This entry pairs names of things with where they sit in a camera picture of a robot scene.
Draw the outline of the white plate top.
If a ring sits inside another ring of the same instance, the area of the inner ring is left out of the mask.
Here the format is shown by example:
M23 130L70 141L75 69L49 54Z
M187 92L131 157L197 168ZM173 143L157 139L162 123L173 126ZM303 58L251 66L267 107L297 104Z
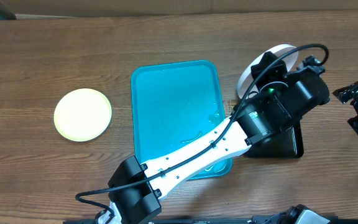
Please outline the white plate top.
M280 44L272 47L271 49L266 50L264 53L271 52L275 56L279 57L284 53L291 51L292 49L295 49L295 46L289 44ZM252 61L251 64L242 73L237 83L237 95L240 99L243 97L244 93L246 92L250 84L254 81L254 78L251 75L251 67L253 65L257 65L261 61L264 53L262 53L254 61ZM297 58L298 58L298 52L295 52L283 59L288 72L294 66Z

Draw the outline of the yellow plate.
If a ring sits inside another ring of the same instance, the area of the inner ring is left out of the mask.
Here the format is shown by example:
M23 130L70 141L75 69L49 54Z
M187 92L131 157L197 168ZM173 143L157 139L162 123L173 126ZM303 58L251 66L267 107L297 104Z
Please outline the yellow plate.
M100 136L112 119L112 106L101 92L80 88L67 93L58 102L53 116L56 130L74 142L86 142Z

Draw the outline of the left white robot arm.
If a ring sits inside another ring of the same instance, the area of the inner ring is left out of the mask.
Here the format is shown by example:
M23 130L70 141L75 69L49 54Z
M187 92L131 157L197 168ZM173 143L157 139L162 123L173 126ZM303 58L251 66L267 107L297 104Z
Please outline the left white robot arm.
M97 223L147 223L161 212L161 200L197 173L280 138L307 112L326 104L323 63L311 55L288 72L287 56L264 53L251 83L258 94L244 95L230 117L209 133L166 156L143 163L131 156L121 162L108 182L109 208Z

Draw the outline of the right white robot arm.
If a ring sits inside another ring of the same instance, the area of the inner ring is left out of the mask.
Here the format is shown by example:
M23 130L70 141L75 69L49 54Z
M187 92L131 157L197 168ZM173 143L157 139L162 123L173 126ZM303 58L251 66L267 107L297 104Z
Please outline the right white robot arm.
M358 81L337 89L333 95L342 103L351 102L357 116L347 122L358 135ZM306 208L304 205L290 207L287 211L273 215L265 223L286 223L286 224L333 224L333 223L358 223L358 219L327 218Z

